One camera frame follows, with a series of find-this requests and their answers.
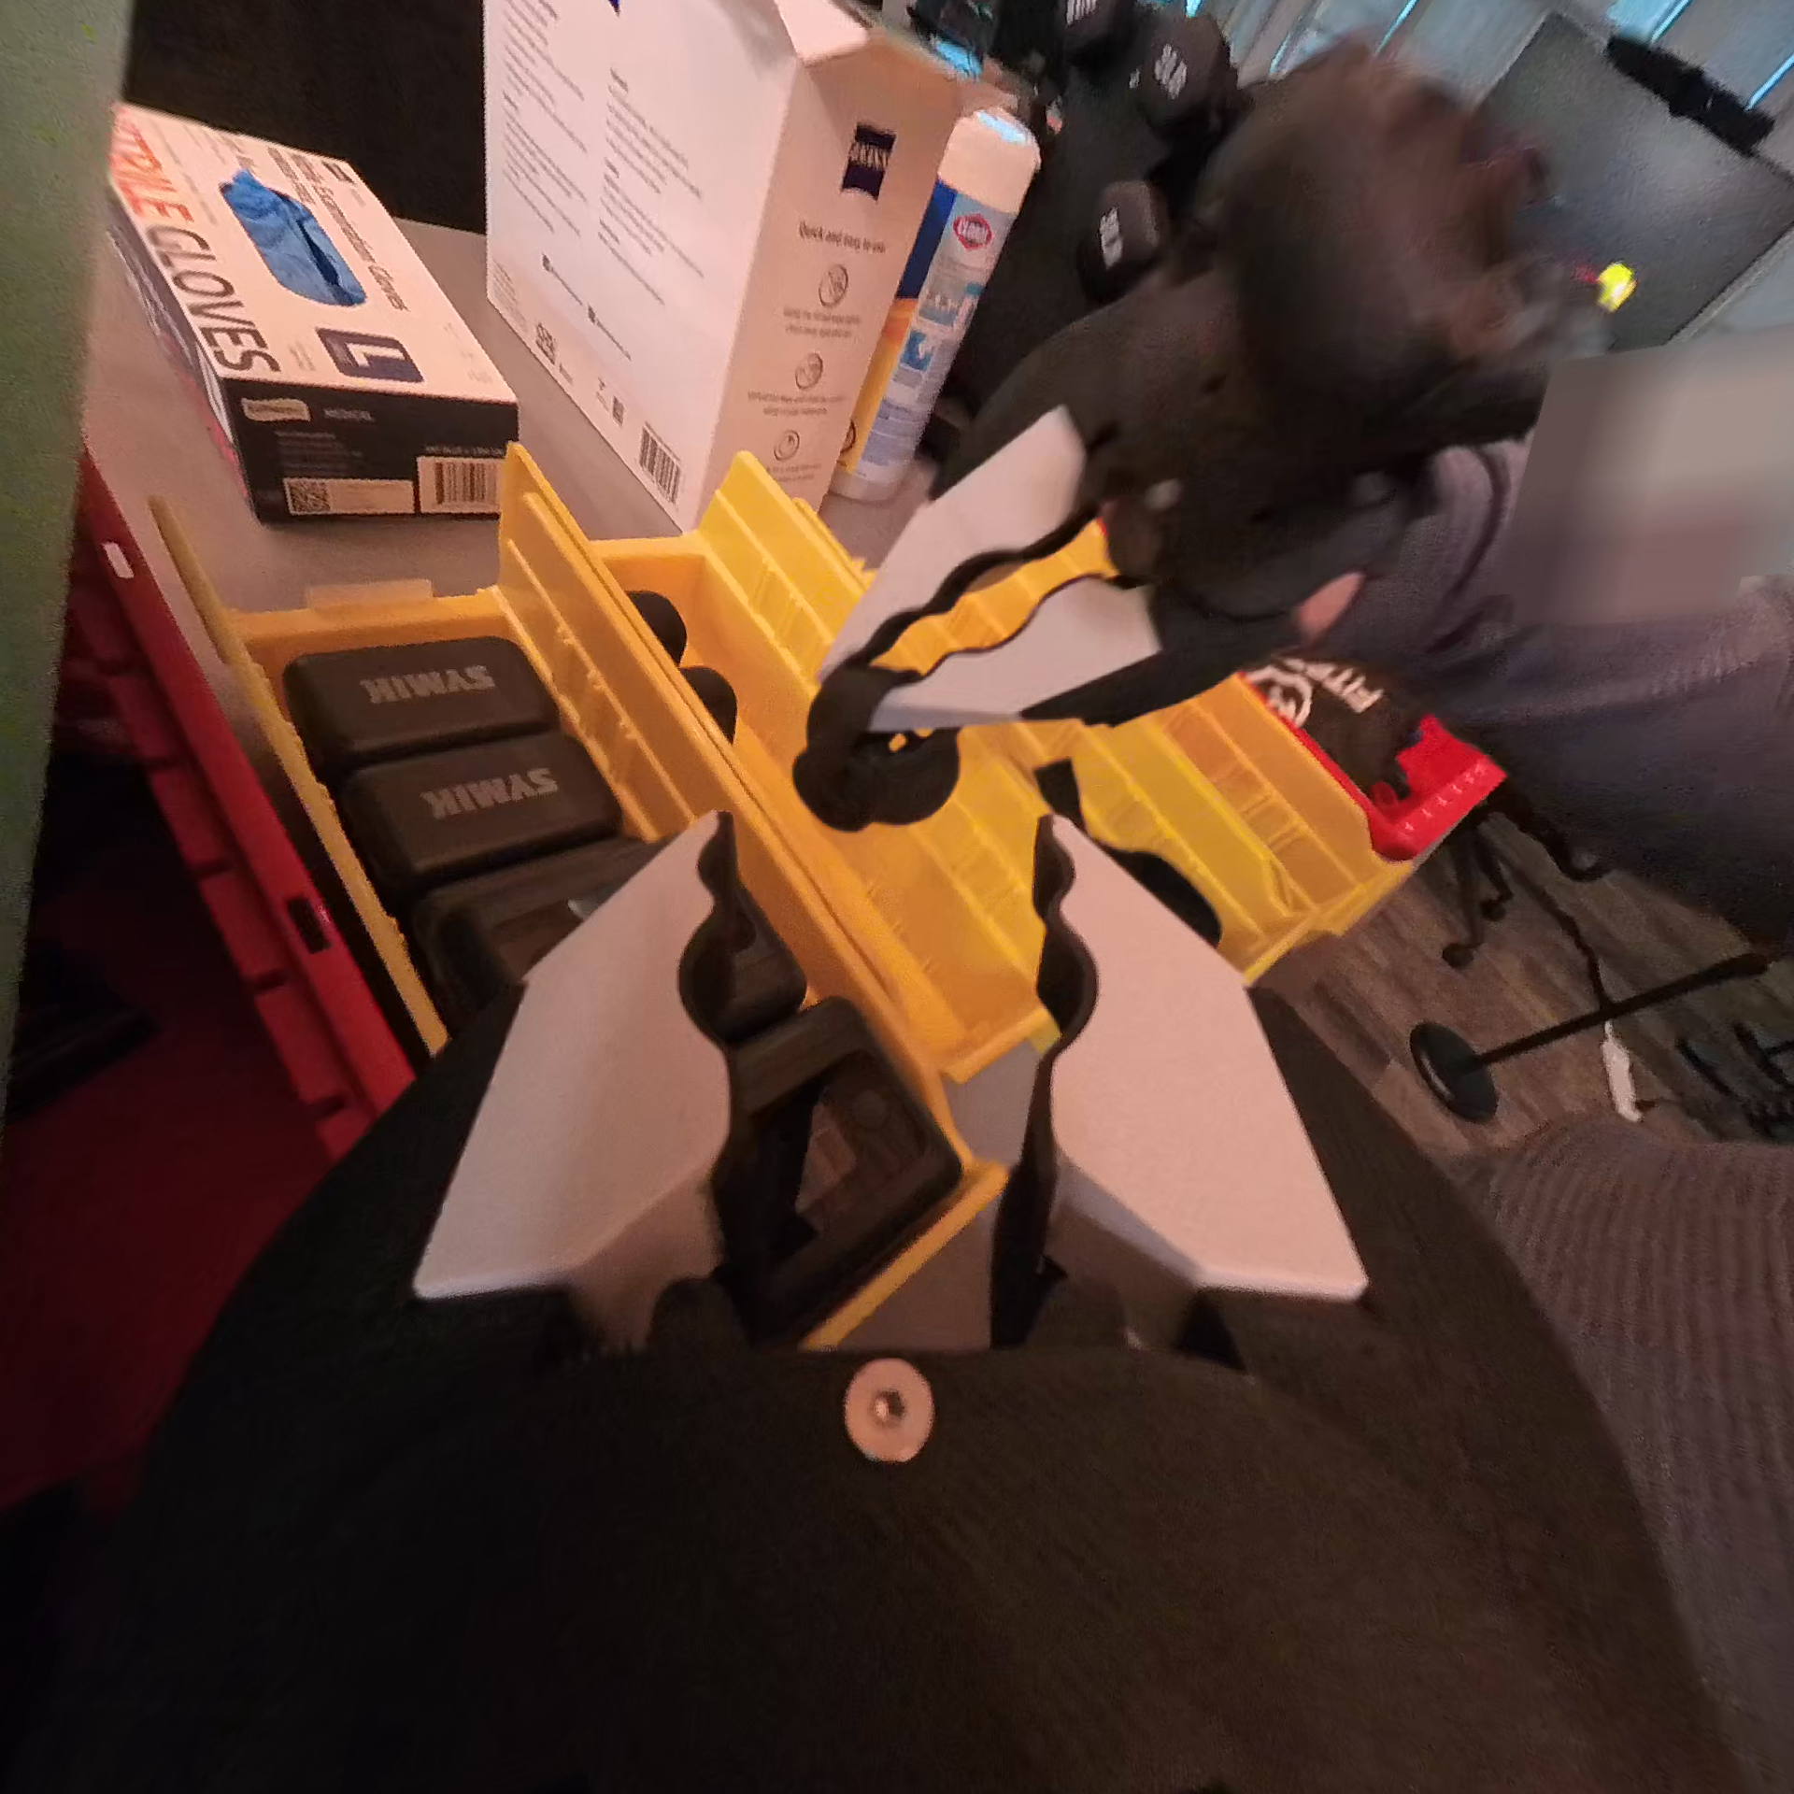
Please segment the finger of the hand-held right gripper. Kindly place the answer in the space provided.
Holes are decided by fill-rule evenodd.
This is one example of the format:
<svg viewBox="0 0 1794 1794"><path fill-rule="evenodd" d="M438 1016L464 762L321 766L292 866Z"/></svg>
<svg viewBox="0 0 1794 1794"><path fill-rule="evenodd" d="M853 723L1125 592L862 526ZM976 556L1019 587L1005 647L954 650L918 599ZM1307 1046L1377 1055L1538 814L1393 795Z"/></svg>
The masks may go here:
<svg viewBox="0 0 1794 1794"><path fill-rule="evenodd" d="M1040 565L1083 534L1091 521L1083 502L1084 468L1086 446L1075 420L1068 409L1055 409L922 504L881 568L916 573L929 594L903 599L906 612L879 624L871 646L849 647L848 661L903 669L912 678L929 671L935 661L927 669L904 669L889 654L920 624L949 617L989 575L1009 578L1019 567Z"/></svg>
<svg viewBox="0 0 1794 1794"><path fill-rule="evenodd" d="M1044 594L1021 628L987 647L947 654L912 678L903 669L849 662L879 624L899 621L903 599L929 591L918 575L884 567L844 621L806 716L809 736L894 736L1019 723L1044 703L1125 671L1162 651L1155 589L1080 575Z"/></svg>

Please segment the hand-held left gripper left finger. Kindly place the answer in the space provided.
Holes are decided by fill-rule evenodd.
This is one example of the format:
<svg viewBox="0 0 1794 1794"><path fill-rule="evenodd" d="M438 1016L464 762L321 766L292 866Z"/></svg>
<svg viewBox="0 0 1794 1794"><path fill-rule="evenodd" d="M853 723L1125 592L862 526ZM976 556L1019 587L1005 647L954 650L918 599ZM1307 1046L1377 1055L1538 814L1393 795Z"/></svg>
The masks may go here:
<svg viewBox="0 0 1794 1794"><path fill-rule="evenodd" d="M713 811L528 974L415 1266L424 1301L655 1305L722 1264L746 935L735 819Z"/></svg>

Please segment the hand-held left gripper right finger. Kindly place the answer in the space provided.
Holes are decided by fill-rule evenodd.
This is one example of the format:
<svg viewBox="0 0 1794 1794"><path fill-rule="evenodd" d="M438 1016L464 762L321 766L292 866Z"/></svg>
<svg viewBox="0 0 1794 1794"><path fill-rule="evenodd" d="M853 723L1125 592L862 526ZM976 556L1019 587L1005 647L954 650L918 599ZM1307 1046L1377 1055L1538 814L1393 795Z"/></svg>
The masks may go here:
<svg viewBox="0 0 1794 1794"><path fill-rule="evenodd" d="M1108 1288L1150 1349L1221 1295L1354 1307L1369 1272L1248 983L1071 819L1035 835L1035 1070L991 1245L991 1342L1064 1283Z"/></svg>

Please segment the person's right forearm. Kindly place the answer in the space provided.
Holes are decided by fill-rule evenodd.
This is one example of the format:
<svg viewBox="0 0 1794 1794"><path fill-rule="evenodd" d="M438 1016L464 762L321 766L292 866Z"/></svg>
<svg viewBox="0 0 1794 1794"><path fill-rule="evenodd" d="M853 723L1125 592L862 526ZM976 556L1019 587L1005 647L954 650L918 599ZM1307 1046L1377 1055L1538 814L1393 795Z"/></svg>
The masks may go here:
<svg viewBox="0 0 1794 1794"><path fill-rule="evenodd" d="M1398 549L1319 587L1301 638L1411 691L1610 866L1790 951L1790 573L1615 621L1522 594L1506 537L1529 449L1436 456Z"/></svg>

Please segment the cleaning wipes canister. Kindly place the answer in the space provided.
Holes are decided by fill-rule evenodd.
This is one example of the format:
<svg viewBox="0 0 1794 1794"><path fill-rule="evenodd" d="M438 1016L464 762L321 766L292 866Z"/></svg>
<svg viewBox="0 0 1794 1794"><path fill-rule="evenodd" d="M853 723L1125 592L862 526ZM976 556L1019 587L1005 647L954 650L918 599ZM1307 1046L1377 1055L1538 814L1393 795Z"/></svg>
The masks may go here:
<svg viewBox="0 0 1794 1794"><path fill-rule="evenodd" d="M954 124L830 479L834 496L891 496L916 459L954 359L1040 166L1036 138L1011 113Z"/></svg>

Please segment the black rectangular case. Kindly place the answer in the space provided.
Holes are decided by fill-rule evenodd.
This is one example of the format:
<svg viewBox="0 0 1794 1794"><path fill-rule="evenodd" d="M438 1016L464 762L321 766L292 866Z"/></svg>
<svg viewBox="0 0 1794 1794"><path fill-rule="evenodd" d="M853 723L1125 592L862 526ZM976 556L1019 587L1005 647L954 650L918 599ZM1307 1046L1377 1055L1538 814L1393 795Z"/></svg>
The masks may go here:
<svg viewBox="0 0 1794 1794"><path fill-rule="evenodd" d="M379 759L337 792L372 887L406 907L485 872L622 835L622 803L561 728Z"/></svg>
<svg viewBox="0 0 1794 1794"><path fill-rule="evenodd" d="M415 907L412 943L433 983L481 1004L521 983L611 902L662 842L611 839L443 884Z"/></svg>
<svg viewBox="0 0 1794 1794"><path fill-rule="evenodd" d="M505 637L415 638L310 651L281 673L307 762L327 789L389 759L557 727L557 705Z"/></svg>

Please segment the black printed bag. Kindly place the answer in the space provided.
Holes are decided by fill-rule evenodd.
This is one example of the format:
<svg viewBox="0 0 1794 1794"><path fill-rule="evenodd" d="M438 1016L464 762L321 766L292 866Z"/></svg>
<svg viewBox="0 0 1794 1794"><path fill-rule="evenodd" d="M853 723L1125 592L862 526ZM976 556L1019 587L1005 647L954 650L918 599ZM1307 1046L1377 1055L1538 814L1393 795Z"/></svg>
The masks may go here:
<svg viewBox="0 0 1794 1794"><path fill-rule="evenodd" d="M1246 667L1241 678L1353 789L1380 803L1411 795L1404 754L1418 743L1424 711L1398 684L1357 662L1292 651Z"/></svg>

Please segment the black floor stand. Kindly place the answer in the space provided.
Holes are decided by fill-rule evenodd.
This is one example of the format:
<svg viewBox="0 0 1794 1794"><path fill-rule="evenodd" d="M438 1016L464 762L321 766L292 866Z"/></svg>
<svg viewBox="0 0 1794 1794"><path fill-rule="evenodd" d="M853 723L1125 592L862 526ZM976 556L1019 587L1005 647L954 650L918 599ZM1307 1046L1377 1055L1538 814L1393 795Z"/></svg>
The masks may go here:
<svg viewBox="0 0 1794 1794"><path fill-rule="evenodd" d="M1724 983L1761 978L1777 965L1779 960L1779 953L1735 953L1694 973L1646 985L1630 996L1599 996L1594 1006L1576 1016L1492 1048L1475 1048L1458 1029L1425 1021L1409 1031L1408 1055L1424 1089L1448 1113L1466 1124L1489 1124L1499 1109L1499 1093L1494 1081L1497 1066L1581 1034L1600 1034L1610 1024L1644 1014L1664 1004L1675 1004Z"/></svg>

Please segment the small red bin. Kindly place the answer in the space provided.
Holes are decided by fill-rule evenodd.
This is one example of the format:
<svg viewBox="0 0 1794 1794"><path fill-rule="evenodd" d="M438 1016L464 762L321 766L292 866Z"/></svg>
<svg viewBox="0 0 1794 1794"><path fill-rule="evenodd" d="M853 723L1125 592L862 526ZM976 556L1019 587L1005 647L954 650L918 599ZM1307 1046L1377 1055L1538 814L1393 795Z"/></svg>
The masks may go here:
<svg viewBox="0 0 1794 1794"><path fill-rule="evenodd" d="M1505 781L1501 771L1487 756L1450 734L1438 718L1424 713L1418 743L1404 754L1411 795L1395 803L1380 803L1353 789L1301 730L1290 730L1362 813L1371 848L1389 863L1425 859Z"/></svg>

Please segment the white cardboard box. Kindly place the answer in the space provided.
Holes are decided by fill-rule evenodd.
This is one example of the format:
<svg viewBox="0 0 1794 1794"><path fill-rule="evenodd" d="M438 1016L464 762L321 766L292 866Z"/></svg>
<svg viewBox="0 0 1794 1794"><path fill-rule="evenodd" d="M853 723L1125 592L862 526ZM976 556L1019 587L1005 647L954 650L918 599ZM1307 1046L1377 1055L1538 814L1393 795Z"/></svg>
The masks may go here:
<svg viewBox="0 0 1794 1794"><path fill-rule="evenodd" d="M861 4L490 1L488 301L676 526L820 504L981 97Z"/></svg>

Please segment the red plastic crate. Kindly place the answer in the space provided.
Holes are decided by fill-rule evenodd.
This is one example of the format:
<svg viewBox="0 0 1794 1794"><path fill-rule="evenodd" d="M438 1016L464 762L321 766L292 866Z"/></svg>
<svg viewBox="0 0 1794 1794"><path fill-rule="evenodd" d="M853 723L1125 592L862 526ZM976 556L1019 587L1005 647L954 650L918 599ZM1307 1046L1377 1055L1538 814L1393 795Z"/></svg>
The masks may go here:
<svg viewBox="0 0 1794 1794"><path fill-rule="evenodd" d="M5 1106L3 1508L118 1507L412 1066L81 453Z"/></svg>

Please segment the person's leg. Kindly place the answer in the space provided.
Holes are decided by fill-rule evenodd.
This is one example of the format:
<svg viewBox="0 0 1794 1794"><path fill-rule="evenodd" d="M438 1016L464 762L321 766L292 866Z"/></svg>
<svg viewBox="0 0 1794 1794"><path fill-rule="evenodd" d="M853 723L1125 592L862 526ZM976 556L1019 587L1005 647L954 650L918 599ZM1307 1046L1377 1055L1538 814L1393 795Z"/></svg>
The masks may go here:
<svg viewBox="0 0 1794 1794"><path fill-rule="evenodd" d="M1461 1172L1594 1399L1753 1790L1791 1790L1791 1151L1559 1122Z"/></svg>

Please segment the disposable glove box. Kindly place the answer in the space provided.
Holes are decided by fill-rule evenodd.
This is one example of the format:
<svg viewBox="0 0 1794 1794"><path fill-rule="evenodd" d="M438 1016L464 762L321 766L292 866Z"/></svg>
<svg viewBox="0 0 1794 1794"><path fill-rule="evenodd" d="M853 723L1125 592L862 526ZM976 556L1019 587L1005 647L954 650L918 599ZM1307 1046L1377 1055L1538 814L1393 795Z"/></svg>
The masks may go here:
<svg viewBox="0 0 1794 1794"><path fill-rule="evenodd" d="M514 392L351 165L121 100L106 224L260 522L500 514Z"/></svg>

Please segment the black desk partition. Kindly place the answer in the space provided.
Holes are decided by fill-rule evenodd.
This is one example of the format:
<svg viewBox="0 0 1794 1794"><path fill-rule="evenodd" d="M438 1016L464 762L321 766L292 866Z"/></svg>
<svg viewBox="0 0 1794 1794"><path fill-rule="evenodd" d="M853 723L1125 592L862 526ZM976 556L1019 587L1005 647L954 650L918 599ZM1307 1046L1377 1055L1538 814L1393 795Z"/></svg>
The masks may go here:
<svg viewBox="0 0 1794 1794"><path fill-rule="evenodd" d="M122 99L326 151L393 214L484 231L481 1L140 1Z"/></svg>

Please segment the green flexible tub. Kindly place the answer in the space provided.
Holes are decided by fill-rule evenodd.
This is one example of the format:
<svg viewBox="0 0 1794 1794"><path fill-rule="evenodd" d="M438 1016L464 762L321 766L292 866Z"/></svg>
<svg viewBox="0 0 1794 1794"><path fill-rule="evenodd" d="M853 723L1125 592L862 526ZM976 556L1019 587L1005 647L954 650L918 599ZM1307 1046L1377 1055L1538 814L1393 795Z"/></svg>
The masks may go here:
<svg viewBox="0 0 1794 1794"><path fill-rule="evenodd" d="M3 1046L45 800L106 154L131 4L3 4Z"/></svg>

